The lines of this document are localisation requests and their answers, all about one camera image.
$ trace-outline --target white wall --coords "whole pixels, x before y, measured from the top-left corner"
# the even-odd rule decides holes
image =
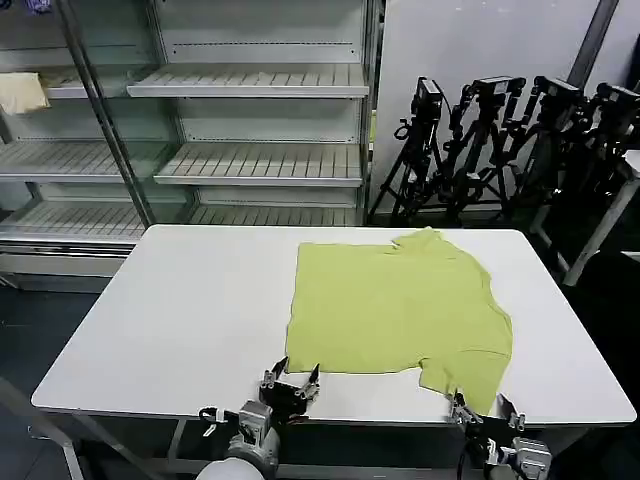
[[[592,95],[602,82],[624,85],[638,35],[640,2],[620,0],[587,82],[585,92],[588,95]]]
[[[498,75],[566,78],[598,0],[389,0],[382,51],[370,204],[402,143],[419,76],[436,79],[452,106],[474,79]],[[528,90],[520,102],[521,109]],[[467,122],[476,111],[470,109]],[[443,110],[439,137],[449,137]],[[390,208],[387,198],[382,210]]]

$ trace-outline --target tripod head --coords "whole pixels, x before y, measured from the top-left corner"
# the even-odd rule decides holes
[[[426,77],[418,78],[416,93],[411,102],[411,115],[420,123],[440,121],[443,95],[435,82]]]
[[[540,96],[544,96],[540,102],[542,107],[538,115],[538,123],[547,131],[560,131],[563,123],[572,112],[580,105],[584,98],[583,91],[562,80],[536,77],[531,96],[524,113],[526,123],[533,115]]]
[[[598,85],[593,103],[601,112],[598,132],[613,142],[627,135],[640,111],[639,94],[608,83]]]
[[[507,95],[509,95],[503,120],[503,126],[507,126],[513,117],[518,99],[526,83],[526,79],[521,77],[491,77],[474,80],[471,85],[465,85],[460,96],[460,103],[453,107],[449,122],[449,129],[453,132],[453,143],[462,139],[462,118],[475,97],[477,97],[480,106],[479,120],[489,124],[498,119],[500,109],[505,105]]]
[[[442,115],[444,95],[435,82],[426,77],[418,78],[416,92],[411,101],[411,123],[400,119],[400,127],[393,134],[398,140],[407,140],[410,148],[431,151],[432,139]]]

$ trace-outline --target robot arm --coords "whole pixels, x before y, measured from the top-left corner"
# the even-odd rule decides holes
[[[482,466],[491,480],[546,480],[551,467],[551,453],[537,440],[524,437],[525,416],[516,413],[503,395],[498,397],[502,418],[477,415],[456,393],[451,405],[451,419],[465,433],[467,444],[458,465],[462,477],[464,456]]]
[[[200,412],[200,418],[212,424],[205,436],[219,424],[226,424],[235,435],[229,442],[226,459],[207,465],[197,480],[275,478],[282,428],[303,417],[320,389],[319,365],[302,387],[279,382],[287,361],[285,357],[271,371],[265,371],[259,389],[260,401],[247,401],[237,414],[215,408]]]
[[[232,432],[226,459],[210,463],[197,480],[273,480],[278,469],[278,453],[283,427],[304,418],[316,398],[319,365],[302,387],[279,382],[288,358],[265,371],[259,401],[249,400],[236,414],[206,408],[200,418],[211,423],[210,435],[219,425]],[[469,408],[462,393],[452,398],[451,420],[465,433],[467,444],[458,465],[462,475],[466,455],[484,467],[491,480],[546,480],[551,454],[542,442],[524,437],[525,416],[518,415],[511,402],[499,396],[502,418],[485,417]]]

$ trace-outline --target white cylinder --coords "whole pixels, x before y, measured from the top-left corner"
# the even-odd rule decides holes
[[[249,462],[227,458],[207,465],[196,480],[264,480],[262,474]]]

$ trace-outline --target metal shelf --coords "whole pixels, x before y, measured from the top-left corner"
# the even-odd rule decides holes
[[[191,225],[255,225],[289,227],[354,227],[353,208],[200,205]]]
[[[362,184],[358,145],[187,143],[157,183],[351,187]]]
[[[51,100],[88,98],[75,67],[59,67],[41,70],[42,86]],[[141,77],[140,67],[98,67],[98,79],[105,97],[127,96],[127,85]]]
[[[127,202],[40,202],[0,223],[0,239],[29,237],[113,237],[138,239],[144,232]]]
[[[151,176],[166,155],[162,142],[128,143],[139,178]],[[0,145],[0,182],[123,183],[105,142],[13,142]]]
[[[360,64],[170,64],[127,87],[132,97],[362,98]]]

